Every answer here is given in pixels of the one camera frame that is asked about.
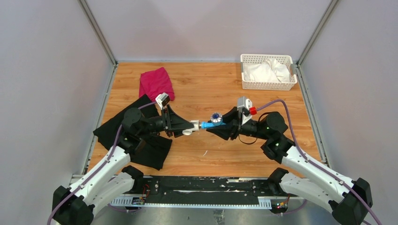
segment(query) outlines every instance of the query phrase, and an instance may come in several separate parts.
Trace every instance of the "perforated plastic basket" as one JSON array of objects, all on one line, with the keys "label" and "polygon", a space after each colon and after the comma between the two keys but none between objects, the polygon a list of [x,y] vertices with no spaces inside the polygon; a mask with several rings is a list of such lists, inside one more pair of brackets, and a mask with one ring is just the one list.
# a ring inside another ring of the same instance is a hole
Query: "perforated plastic basket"
[{"label": "perforated plastic basket", "polygon": [[[290,71],[290,82],[274,83],[274,82],[255,82],[245,81],[244,63],[259,64],[265,62],[266,59],[276,59],[278,62],[285,64]],[[293,61],[288,55],[260,55],[260,54],[241,54],[240,63],[242,70],[242,88],[251,90],[290,90],[297,83],[297,76],[292,73],[291,64]]]}]

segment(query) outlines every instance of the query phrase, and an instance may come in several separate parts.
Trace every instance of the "white cloth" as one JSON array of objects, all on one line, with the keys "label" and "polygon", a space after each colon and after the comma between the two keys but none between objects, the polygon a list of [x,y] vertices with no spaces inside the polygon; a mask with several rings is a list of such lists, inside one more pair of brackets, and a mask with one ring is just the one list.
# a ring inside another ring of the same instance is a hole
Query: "white cloth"
[{"label": "white cloth", "polygon": [[267,59],[261,64],[244,63],[243,71],[245,81],[271,83],[290,82],[289,69],[276,59]]}]

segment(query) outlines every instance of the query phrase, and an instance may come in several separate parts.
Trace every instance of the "wood grain surface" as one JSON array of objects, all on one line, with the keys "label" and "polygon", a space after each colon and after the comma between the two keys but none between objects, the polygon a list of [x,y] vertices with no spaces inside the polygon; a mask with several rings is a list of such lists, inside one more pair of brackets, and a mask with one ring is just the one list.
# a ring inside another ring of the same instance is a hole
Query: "wood grain surface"
[{"label": "wood grain surface", "polygon": [[[214,112],[224,114],[236,106],[237,99],[241,96],[250,98],[255,107],[277,98],[283,99],[289,108],[299,145],[320,160],[299,84],[290,91],[243,90],[239,63],[120,63],[102,123],[138,98],[141,73],[160,67],[167,70],[176,95],[175,101],[169,104],[186,120],[204,121],[209,120]],[[260,112],[267,111],[279,111],[287,120],[280,103]],[[291,138],[290,130],[285,135]],[[241,138],[246,142],[253,140],[246,136]],[[131,164],[145,175],[267,177],[277,167],[284,167],[263,154],[260,146],[264,142],[258,140],[253,145],[245,145],[239,140],[225,141],[201,130],[191,136],[174,139],[160,171]],[[107,150],[97,142],[89,169],[106,153]]]}]

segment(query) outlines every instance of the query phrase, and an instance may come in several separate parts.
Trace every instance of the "pink cloth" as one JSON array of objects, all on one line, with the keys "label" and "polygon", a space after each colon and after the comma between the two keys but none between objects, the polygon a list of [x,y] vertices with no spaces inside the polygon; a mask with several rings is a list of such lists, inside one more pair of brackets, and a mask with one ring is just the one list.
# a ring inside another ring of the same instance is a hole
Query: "pink cloth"
[{"label": "pink cloth", "polygon": [[166,92],[170,96],[171,101],[174,101],[176,98],[173,87],[171,86],[170,77],[164,67],[141,74],[139,79],[140,97],[146,94],[154,102],[156,97],[163,92]]}]

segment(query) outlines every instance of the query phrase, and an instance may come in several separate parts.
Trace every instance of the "folded black cloth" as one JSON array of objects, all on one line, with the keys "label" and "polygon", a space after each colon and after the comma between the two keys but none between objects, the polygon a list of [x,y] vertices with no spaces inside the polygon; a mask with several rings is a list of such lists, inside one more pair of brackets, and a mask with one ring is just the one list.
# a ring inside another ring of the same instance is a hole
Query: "folded black cloth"
[{"label": "folded black cloth", "polygon": [[[117,130],[124,118],[124,113],[130,108],[138,108],[150,102],[151,100],[148,96],[143,95],[137,101],[120,111],[116,116],[95,129],[93,133],[98,137],[98,142],[109,150],[115,141]],[[141,112],[146,118],[159,116],[155,105],[147,106],[141,109]],[[145,140],[146,145],[140,152],[131,158],[131,162],[160,170],[163,167],[163,163],[168,152],[170,151],[172,140],[154,135],[146,135],[141,138]]]}]

